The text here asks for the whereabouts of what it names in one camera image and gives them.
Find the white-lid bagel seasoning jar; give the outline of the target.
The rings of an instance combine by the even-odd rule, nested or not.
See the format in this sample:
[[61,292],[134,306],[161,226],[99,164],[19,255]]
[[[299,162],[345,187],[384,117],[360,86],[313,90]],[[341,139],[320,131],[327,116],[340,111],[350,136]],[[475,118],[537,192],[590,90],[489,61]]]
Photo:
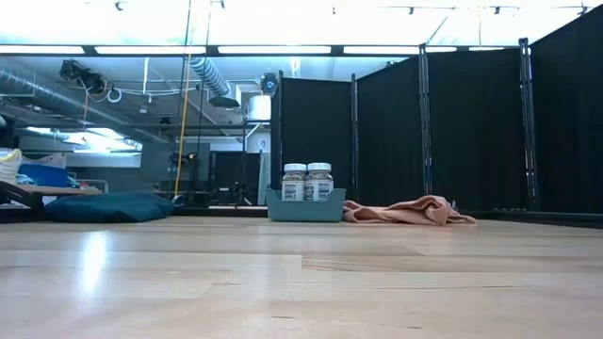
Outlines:
[[334,189],[334,178],[329,163],[310,163],[304,184],[304,199],[310,202],[326,201]]
[[302,202],[304,200],[307,166],[300,163],[284,165],[282,179],[282,200],[284,202]]

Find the blue plastic bin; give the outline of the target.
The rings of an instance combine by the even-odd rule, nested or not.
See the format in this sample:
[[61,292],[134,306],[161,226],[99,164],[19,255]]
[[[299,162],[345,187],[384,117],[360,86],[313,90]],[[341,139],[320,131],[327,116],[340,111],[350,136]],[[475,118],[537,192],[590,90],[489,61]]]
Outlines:
[[279,222],[339,222],[346,193],[343,188],[335,188],[326,201],[284,202],[280,199],[280,190],[267,188],[268,218]]

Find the black equipment rack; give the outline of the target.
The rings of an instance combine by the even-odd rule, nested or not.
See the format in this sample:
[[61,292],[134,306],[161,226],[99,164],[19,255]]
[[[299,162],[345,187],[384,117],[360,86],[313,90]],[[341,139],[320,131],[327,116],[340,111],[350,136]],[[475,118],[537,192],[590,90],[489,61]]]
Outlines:
[[259,153],[211,152],[210,202],[215,205],[257,205],[259,177]]

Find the white cylinder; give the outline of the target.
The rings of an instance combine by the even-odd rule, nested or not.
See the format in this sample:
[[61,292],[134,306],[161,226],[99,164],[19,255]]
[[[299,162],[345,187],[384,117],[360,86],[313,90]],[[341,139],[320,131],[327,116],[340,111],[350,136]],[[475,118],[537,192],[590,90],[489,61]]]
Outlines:
[[248,119],[252,121],[269,121],[271,119],[271,97],[255,95],[249,100]]

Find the black round fan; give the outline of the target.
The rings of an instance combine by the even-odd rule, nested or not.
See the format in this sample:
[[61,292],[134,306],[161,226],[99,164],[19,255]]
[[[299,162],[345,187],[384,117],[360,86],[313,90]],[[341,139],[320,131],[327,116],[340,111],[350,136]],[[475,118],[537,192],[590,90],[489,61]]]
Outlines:
[[279,76],[277,73],[265,73],[261,77],[260,89],[263,95],[273,97],[279,88]]

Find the pink folded cloth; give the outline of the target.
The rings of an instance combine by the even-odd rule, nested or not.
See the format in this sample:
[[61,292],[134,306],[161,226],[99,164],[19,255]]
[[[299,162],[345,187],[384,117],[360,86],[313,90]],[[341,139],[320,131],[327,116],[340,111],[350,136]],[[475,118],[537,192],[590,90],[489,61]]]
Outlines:
[[457,212],[444,197],[433,195],[426,195],[414,201],[397,202],[389,206],[367,206],[354,201],[344,201],[343,220],[352,223],[405,223],[431,226],[477,224],[471,216]]

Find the black folding partition screen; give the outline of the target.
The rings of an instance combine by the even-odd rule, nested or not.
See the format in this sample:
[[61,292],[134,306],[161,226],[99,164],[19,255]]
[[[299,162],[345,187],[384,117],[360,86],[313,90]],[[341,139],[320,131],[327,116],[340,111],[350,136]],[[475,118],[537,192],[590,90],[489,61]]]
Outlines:
[[355,83],[286,78],[280,163],[349,199],[603,214],[603,5],[519,49],[411,57]]

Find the dark blue cloth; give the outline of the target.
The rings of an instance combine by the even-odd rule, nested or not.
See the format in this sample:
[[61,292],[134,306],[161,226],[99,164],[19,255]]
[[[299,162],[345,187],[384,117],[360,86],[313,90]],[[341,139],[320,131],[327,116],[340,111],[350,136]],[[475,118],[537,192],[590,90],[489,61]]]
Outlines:
[[58,198],[44,206],[44,213],[54,222],[139,223],[166,218],[174,209],[153,193],[117,192]]

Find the black ceiling equipment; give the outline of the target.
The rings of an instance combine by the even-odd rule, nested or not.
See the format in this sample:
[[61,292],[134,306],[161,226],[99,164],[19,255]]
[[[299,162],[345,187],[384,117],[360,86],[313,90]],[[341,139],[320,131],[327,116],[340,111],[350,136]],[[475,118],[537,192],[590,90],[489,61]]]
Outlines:
[[100,94],[107,87],[102,75],[92,73],[74,60],[63,60],[58,74],[64,80],[78,82],[90,94]]

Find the wooden bench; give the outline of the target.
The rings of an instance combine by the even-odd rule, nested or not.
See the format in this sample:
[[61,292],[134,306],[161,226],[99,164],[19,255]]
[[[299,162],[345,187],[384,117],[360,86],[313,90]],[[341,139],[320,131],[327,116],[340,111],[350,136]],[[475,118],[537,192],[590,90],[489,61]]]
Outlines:
[[42,209],[44,197],[99,195],[99,189],[81,189],[56,186],[13,185],[0,181],[0,209]]

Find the blue crate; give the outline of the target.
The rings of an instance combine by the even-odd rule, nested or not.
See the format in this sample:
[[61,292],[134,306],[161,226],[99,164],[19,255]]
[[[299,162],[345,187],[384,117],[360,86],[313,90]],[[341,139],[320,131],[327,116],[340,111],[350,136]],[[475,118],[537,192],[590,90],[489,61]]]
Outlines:
[[68,184],[68,172],[63,168],[39,164],[22,164],[18,173],[28,176],[39,186],[66,187]]

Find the white bag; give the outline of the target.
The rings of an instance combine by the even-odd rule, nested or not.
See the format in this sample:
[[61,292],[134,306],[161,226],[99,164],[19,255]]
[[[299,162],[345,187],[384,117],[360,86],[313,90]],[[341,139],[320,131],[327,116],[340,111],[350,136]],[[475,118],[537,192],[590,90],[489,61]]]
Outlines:
[[0,148],[0,182],[16,184],[22,160],[22,152],[19,149]]

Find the silver flexible air duct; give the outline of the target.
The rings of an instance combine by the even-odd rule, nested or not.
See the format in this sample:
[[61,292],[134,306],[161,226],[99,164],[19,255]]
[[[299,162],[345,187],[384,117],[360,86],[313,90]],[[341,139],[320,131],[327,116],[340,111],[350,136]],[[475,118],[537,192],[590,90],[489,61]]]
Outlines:
[[202,80],[204,86],[215,96],[225,96],[230,88],[215,64],[207,57],[194,57],[188,67]]

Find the large grey round duct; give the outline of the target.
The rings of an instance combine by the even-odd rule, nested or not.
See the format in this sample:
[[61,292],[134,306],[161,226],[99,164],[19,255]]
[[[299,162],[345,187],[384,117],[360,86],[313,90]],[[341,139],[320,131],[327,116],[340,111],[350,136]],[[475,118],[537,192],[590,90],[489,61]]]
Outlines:
[[108,124],[109,128],[135,140],[168,142],[157,132],[135,128],[131,119],[107,105],[93,102],[84,90],[68,89],[18,65],[0,63],[0,94],[20,97],[33,105],[87,123]]

